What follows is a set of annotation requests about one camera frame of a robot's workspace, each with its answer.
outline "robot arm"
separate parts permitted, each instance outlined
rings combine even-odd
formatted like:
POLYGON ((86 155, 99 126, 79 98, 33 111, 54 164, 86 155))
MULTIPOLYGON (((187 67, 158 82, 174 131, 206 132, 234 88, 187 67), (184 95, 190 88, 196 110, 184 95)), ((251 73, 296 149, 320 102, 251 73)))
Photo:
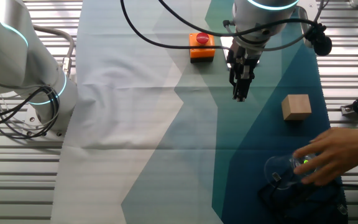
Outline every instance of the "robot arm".
MULTIPOLYGON (((231 24, 236 26, 236 32, 242 32, 271 22, 289 19, 297 6, 300 7, 301 19, 309 17, 318 22, 319 10, 315 0, 235 0, 231 24)), ((285 24, 280 24, 233 38, 231 49, 234 54, 227 56, 227 62, 231 65, 230 83, 234 87, 233 99, 244 101, 247 98, 250 84, 255 78, 254 68, 265 50, 267 42, 271 36, 281 32, 284 27, 285 24)), ((310 25, 302 24, 301 28, 306 36, 310 25)), ((304 38, 304 41, 306 46, 314 47, 319 55, 330 53, 331 40, 325 37, 324 33, 317 39, 322 41, 312 40, 310 42, 308 38, 304 38)))
MULTIPOLYGON (((42 85, 52 87, 59 96, 59 116, 52 129, 63 132, 76 104, 76 85, 38 38, 24 3, 0 0, 0 93, 16 91, 27 98, 30 94, 23 93, 23 89, 42 85)), ((51 119, 46 94, 37 95, 30 104, 42 123, 51 119)))

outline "black cable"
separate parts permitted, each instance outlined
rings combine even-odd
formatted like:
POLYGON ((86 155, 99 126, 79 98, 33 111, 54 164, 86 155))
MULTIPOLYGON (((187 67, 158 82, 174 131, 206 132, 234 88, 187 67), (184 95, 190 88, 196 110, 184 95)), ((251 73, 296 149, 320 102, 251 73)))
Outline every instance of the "black cable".
POLYGON ((25 101, 23 101, 21 104, 15 106, 12 109, 6 110, 2 113, 0 113, 0 115, 6 115, 9 113, 13 113, 13 112, 17 112, 19 109, 21 109, 26 103, 28 103, 33 97, 35 97, 38 93, 40 93, 45 87, 40 87, 38 90, 36 90, 35 92, 33 92, 25 101))
POLYGON ((196 29, 196 30, 198 30, 200 32, 204 32, 204 33, 209 34, 209 35, 214 35, 216 37, 239 37, 241 35, 250 34, 252 32, 256 32, 256 31, 259 31, 259 30, 262 30, 262 29, 265 29, 265 28, 269 28, 269 27, 272 27, 272 26, 276 26, 276 25, 280 25, 280 24, 286 24, 286 23, 292 23, 292 22, 306 23, 306 24, 312 25, 314 27, 318 26, 317 22, 313 22, 313 21, 310 21, 310 20, 307 20, 307 19, 283 19, 283 20, 280 20, 280 21, 264 24, 264 25, 261 25, 261 26, 258 26, 258 27, 255 27, 255 28, 252 28, 252 29, 249 29, 249 30, 242 31, 242 32, 236 32, 236 33, 233 33, 233 34, 227 34, 227 33, 222 34, 222 33, 212 32, 212 31, 209 31, 209 30, 206 30, 206 29, 202 29, 202 28, 200 28, 200 27, 198 27, 198 26, 186 21, 184 18, 180 17, 174 10, 172 10, 167 4, 165 4, 165 2, 163 0, 158 0, 158 1, 161 3, 161 5, 167 11, 169 11, 173 16, 175 16, 182 23, 184 23, 184 24, 190 26, 191 28, 196 29))
POLYGON ((0 113, 0 115, 5 115, 7 113, 11 113, 9 116, 7 116, 6 118, 2 119, 0 121, 0 124, 3 124, 5 123, 6 121, 9 121, 17 112, 19 112, 19 110, 26 104, 28 103, 32 98, 34 98, 37 94, 39 94, 41 91, 44 91, 46 93, 47 90, 46 88, 43 86, 43 87, 40 87, 38 90, 36 90, 35 92, 33 92, 27 99, 25 99, 21 104, 19 104, 18 106, 16 106, 15 108, 11 109, 11 110, 7 110, 3 113, 0 113))
POLYGON ((58 116, 56 116, 56 114, 58 113, 58 109, 59 109, 59 99, 58 99, 58 95, 56 94, 56 91, 54 91, 52 88, 46 88, 43 90, 45 93, 51 93, 48 95, 50 103, 51 103, 51 107, 52 107, 52 118, 53 121, 49 122, 48 125, 46 125, 41 131, 39 131, 38 133, 28 136, 26 134, 23 134, 19 131, 17 131, 15 128, 13 128, 7 121, 4 122, 4 124, 11 129, 12 131, 14 131, 16 134, 18 134, 20 137, 16 137, 16 136, 12 136, 8 133, 5 133, 1 128, 0 128, 0 132, 1 134, 11 138, 11 139, 32 139, 32 138, 36 138, 39 136, 43 136, 44 134, 46 134, 51 128, 52 126, 55 124, 58 116))
POLYGON ((327 1, 326 1, 326 4, 323 6, 323 9, 328 5, 329 1, 330 1, 330 0, 327 0, 327 1))
POLYGON ((166 45, 166 44, 161 44, 161 43, 157 43, 154 42, 148 38, 146 38, 144 35, 142 35, 133 25, 133 23, 131 22, 131 20, 128 17, 127 11, 125 9, 125 4, 124 4, 124 0, 121 0, 121 8, 122 8, 122 13, 124 13, 124 17, 127 21, 127 23, 129 24, 129 26, 132 28, 132 30, 140 37, 142 38, 144 41, 152 44, 152 45, 156 45, 158 47, 163 47, 163 48, 167 48, 167 49, 225 49, 225 50, 229 50, 231 51, 231 49, 229 47, 224 47, 224 46, 175 46, 175 45, 166 45))

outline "blue light ring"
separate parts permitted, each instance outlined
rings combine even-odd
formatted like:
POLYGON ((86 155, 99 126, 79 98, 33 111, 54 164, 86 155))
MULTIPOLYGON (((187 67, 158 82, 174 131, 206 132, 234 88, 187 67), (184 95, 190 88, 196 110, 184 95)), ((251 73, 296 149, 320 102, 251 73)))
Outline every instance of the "blue light ring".
POLYGON ((13 28, 13 27, 11 27, 11 26, 9 26, 9 25, 7 25, 7 24, 5 24, 5 23, 1 23, 5 28, 7 28, 7 29, 9 29, 9 30, 11 30, 11 31, 13 31, 13 32, 15 32, 17 35, 19 35, 20 37, 22 37, 22 39, 24 40, 24 42, 25 42, 25 44, 27 44, 27 46, 29 46, 29 43, 28 43, 28 41, 27 41, 27 39, 23 36, 23 34, 22 33, 20 33, 17 29, 15 29, 15 28, 13 28))
MULTIPOLYGON (((62 90, 60 90, 60 93, 58 94, 58 96, 60 96, 60 95, 63 93, 63 91, 64 91, 65 88, 66 88, 66 84, 67 84, 67 76, 65 75, 65 84, 63 85, 62 90)), ((50 100, 48 100, 48 101, 46 101, 46 102, 43 102, 43 103, 31 103, 31 102, 29 102, 29 103, 32 104, 32 105, 45 105, 45 104, 47 104, 47 103, 50 103, 50 100)))
POLYGON ((272 11, 279 11, 279 10, 284 10, 284 9, 291 8, 292 6, 298 4, 298 1, 299 0, 296 0, 294 3, 289 4, 287 6, 277 6, 276 7, 276 6, 265 6, 265 5, 262 5, 262 4, 259 4, 259 3, 255 2, 254 0, 248 0, 248 2, 250 2, 251 4, 253 4, 256 7, 259 7, 261 9, 266 9, 266 10, 272 10, 272 11))

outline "finger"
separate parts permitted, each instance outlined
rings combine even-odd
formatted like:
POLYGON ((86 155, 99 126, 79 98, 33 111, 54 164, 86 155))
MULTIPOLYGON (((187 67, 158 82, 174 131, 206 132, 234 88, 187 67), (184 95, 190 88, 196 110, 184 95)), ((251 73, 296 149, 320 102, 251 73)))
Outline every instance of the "finger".
POLYGON ((293 156, 295 158, 301 158, 303 156, 307 156, 312 153, 321 152, 324 150, 325 146, 326 146, 326 141, 318 141, 296 150, 293 153, 293 156))
POLYGON ((320 170, 317 170, 316 172, 312 173, 311 175, 305 177, 302 179, 303 184, 311 184, 313 182, 316 182, 321 179, 327 178, 330 174, 334 172, 336 168, 336 163, 332 162, 327 165, 325 165, 320 170))
POLYGON ((321 180, 317 180, 315 182, 315 184, 317 186, 324 186, 329 184, 331 181, 333 181, 336 177, 339 177, 343 172, 341 172, 340 170, 334 171, 332 173, 330 173, 327 177, 322 178, 321 180))
POLYGON ((326 152, 323 152, 319 156, 309 160, 307 163, 304 163, 298 166, 293 172, 295 174, 303 174, 309 170, 316 169, 317 167, 327 164, 329 161, 329 155, 326 152))
POLYGON ((311 140, 310 143, 318 142, 318 141, 328 137, 332 133, 333 129, 334 128, 331 128, 331 129, 319 134, 315 139, 311 140))

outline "red emergency stop button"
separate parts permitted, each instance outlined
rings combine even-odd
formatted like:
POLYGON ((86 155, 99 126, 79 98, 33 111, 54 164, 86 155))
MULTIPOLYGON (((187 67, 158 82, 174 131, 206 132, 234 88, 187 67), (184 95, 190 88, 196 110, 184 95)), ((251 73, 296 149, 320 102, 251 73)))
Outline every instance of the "red emergency stop button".
POLYGON ((208 43, 209 35, 206 33, 199 33, 199 34, 197 34, 196 39, 199 44, 204 45, 204 44, 208 43))

